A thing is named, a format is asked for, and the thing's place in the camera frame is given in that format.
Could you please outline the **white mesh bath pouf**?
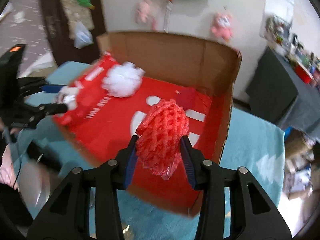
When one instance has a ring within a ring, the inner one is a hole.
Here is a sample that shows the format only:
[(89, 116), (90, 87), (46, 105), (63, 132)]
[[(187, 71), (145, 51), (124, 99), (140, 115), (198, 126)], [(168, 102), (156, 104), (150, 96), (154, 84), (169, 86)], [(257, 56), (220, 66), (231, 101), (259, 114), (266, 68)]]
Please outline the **white mesh bath pouf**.
[(143, 82), (145, 71), (132, 62), (124, 62), (111, 67), (102, 79), (101, 87), (108, 95), (116, 98), (133, 96)]

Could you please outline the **red knitted net ball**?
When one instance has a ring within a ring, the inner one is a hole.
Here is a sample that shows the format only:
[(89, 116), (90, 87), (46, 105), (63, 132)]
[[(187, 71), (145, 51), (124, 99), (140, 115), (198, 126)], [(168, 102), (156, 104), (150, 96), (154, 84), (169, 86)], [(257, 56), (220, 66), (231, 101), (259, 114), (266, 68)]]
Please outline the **red knitted net ball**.
[(152, 174), (169, 180), (182, 161), (180, 139), (189, 133), (189, 119), (175, 100), (153, 105), (136, 129), (138, 161)]

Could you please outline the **white plush sheep toy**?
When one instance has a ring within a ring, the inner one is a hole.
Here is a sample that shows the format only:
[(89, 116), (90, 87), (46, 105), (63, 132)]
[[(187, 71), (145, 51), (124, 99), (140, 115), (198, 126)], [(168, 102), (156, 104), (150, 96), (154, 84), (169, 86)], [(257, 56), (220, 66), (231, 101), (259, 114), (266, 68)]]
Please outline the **white plush sheep toy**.
[(63, 86), (55, 97), (54, 102), (64, 103), (70, 111), (75, 110), (77, 108), (76, 97), (79, 91), (80, 88), (78, 87)]

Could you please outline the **cardboard box red lining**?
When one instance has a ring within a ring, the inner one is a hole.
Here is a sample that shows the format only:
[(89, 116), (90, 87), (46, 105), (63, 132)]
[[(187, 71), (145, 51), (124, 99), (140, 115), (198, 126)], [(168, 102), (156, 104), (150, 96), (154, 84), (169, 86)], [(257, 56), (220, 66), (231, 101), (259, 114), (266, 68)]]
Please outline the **cardboard box red lining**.
[(188, 182), (180, 138), (218, 163), (228, 135), (242, 55), (192, 36), (114, 32), (105, 52), (71, 83), (77, 107), (54, 117), (65, 138), (94, 165), (138, 136), (129, 192), (160, 208), (195, 216), (202, 193)]

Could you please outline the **teal table blanket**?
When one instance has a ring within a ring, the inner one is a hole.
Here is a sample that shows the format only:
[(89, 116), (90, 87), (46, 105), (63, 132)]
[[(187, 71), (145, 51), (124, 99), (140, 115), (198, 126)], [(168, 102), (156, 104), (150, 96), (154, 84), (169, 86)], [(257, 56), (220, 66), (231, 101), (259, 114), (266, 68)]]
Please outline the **teal table blanket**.
[[(84, 70), (88, 65), (83, 63), (69, 62), (64, 64), (61, 68), (53, 72), (49, 76), (49, 81), (64, 83), (71, 81), (73, 77), (80, 74), (81, 70)], [(181, 88), (169, 89), (160, 88), (152, 92), (152, 88), (156, 88), (155, 85), (147, 85), (149, 81), (155, 83), (156, 80), (145, 78), (141, 88), (129, 98), (114, 98), (105, 96), (102, 99), (102, 103), (98, 103), (98, 107), (101, 108), (100, 113), (103, 110), (110, 110), (112, 108), (111, 103), (116, 103), (116, 106), (123, 110), (123, 118), (129, 117), (128, 120), (123, 120), (124, 124), (120, 124), (120, 128), (124, 129), (124, 140), (121, 143), (129, 141), (129, 138), (135, 134), (138, 125), (141, 123), (151, 106), (158, 103), (161, 98), (172, 98), (172, 95), (177, 95), (175, 90), (182, 90)], [(160, 92), (169, 92), (169, 96), (160, 95)], [(54, 94), (44, 94), (44, 92), (37, 93), (27, 99), (28, 103), (32, 105), (38, 105), (39, 103), (47, 103), (54, 98)], [(120, 110), (111, 110), (111, 113), (115, 113), (116, 117), (120, 117), (118, 114)], [(203, 139), (205, 132), (196, 132), (196, 128), (191, 128), (193, 122), (195, 124), (204, 124), (208, 118), (204, 118), (205, 110), (187, 110), (187, 116), (190, 119), (190, 133), (189, 140), (193, 146), (200, 149), (200, 139)], [(14, 162), (14, 171), (18, 172), (19, 164), (22, 164), (22, 168), (26, 168), (28, 163), (28, 157), (26, 154), (27, 145), (34, 139), (40, 143), (41, 146), (48, 146), (49, 150), (53, 150), (57, 154), (58, 159), (62, 163), (62, 170), (60, 172), (61, 178), (65, 177), (67, 172), (75, 166), (80, 166), (84, 169), (88, 169), (90, 164), (88, 161), (84, 161), (84, 157), (80, 157), (80, 150), (75, 150), (71, 143), (67, 142), (67, 139), (62, 138), (62, 132), (58, 131), (56, 124), (51, 118), (45, 118), (38, 125), (35, 131), (24, 131), (18, 137), (20, 160), (17, 159)], [(159, 176), (154, 176), (150, 173), (150, 170), (142, 168), (141, 163), (136, 166), (135, 177), (138, 178), (138, 171), (146, 173), (151, 176), (151, 182), (165, 183), (169, 182), (177, 184), (174, 179), (178, 178), (178, 171), (182, 172), (182, 178), (187, 185), (183, 189), (191, 189), (183, 165), (180, 163), (179, 168), (175, 171), (174, 175), (169, 180), (163, 180)], [(231, 170), (236, 168), (245, 167), (248, 169), (246, 175), (251, 174), (260, 183), (261, 187), (265, 190), (268, 196), (276, 207), (276, 214), (269, 213), (252, 214), (252, 222), (248, 222), (245, 229), (249, 229), (249, 226), (253, 226), (256, 230), (252, 237), (241, 236), (239, 239), (275, 239), (272, 237), (258, 238), (258, 233), (262, 233), (266, 229), (266, 233), (275, 233), (284, 230), (283, 227), (276, 223), (275, 218), (281, 218), (280, 213), (277, 210), (277, 205), (280, 200), (282, 182), (284, 178), (284, 132), (274, 126), (273, 124), (266, 122), (256, 116), (250, 115), (242, 110), (232, 108), (231, 111), (231, 124), (228, 131), (226, 144), (220, 160), (220, 166)], [(231, 236), (231, 222), (233, 225), (240, 226), (241, 221), (236, 222), (236, 211), (231, 207), (231, 187), (225, 189), (225, 228), (223, 237), (224, 239), (236, 239), (235, 236)], [(187, 218), (184, 215), (174, 214), (171, 211), (165, 211), (164, 208), (156, 207), (155, 204), (148, 204), (147, 200), (142, 200), (141, 197), (134, 197), (132, 193), (125, 193), (124, 191), (118, 193), (120, 216), (125, 225), (129, 225), (129, 232), (126, 232), (131, 239), (194, 239), (196, 234), (196, 228), (199, 220), (199, 215), (195, 218)], [(266, 222), (258, 221), (259, 215), (271, 215), (270, 218), (266, 218)]]

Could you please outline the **dark wooden door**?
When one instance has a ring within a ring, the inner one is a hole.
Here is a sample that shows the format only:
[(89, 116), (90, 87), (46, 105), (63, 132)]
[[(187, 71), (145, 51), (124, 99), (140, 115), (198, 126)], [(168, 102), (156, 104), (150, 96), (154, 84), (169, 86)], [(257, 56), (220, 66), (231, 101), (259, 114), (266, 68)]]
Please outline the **dark wooden door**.
[[(99, 57), (97, 37), (106, 31), (101, 0), (91, 0), (93, 10), (76, 0), (40, 0), (44, 28), (57, 65), (67, 61), (91, 63)], [(75, 28), (82, 23), (92, 35), (92, 43), (74, 46)]]

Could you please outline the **green plush toy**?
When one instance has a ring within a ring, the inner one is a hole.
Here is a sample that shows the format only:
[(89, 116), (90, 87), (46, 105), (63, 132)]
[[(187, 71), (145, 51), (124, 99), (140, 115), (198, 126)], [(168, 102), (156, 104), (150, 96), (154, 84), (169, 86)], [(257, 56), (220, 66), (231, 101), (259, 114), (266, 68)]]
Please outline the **green plush toy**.
[(91, 3), (91, 0), (76, 0), (78, 5), (93, 10), (95, 6)]

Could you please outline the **pink bunny plush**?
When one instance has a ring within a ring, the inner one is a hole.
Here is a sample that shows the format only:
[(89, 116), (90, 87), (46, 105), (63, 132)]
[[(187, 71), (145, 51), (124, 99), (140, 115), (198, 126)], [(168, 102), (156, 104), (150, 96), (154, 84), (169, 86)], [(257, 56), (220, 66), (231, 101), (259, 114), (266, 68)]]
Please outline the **pink bunny plush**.
[(135, 12), (135, 22), (150, 26), (152, 31), (156, 31), (155, 7), (151, 0), (141, 0), (137, 3)]

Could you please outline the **dark cloth side table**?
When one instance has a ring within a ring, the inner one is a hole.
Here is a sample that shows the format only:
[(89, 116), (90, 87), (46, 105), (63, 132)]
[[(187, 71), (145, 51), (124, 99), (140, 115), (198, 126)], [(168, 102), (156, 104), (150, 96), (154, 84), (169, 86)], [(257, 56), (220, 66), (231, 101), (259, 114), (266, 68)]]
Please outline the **dark cloth side table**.
[(246, 93), (253, 115), (319, 141), (319, 92), (304, 83), (274, 50), (265, 49)]

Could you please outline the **red basin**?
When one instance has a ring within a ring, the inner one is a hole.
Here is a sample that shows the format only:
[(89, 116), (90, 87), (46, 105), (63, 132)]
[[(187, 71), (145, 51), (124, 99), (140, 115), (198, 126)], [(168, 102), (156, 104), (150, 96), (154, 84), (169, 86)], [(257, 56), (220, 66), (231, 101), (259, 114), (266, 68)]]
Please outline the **red basin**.
[(313, 79), (312, 74), (300, 64), (295, 66), (295, 73), (305, 84), (310, 84), (311, 80)]

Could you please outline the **pink fox plush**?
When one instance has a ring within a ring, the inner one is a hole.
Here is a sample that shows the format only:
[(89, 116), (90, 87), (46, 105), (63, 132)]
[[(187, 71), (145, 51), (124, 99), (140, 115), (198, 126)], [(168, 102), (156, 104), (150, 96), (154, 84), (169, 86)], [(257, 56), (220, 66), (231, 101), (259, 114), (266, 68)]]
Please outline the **pink fox plush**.
[(216, 13), (213, 18), (211, 32), (216, 38), (229, 42), (233, 37), (232, 16), (228, 13)]

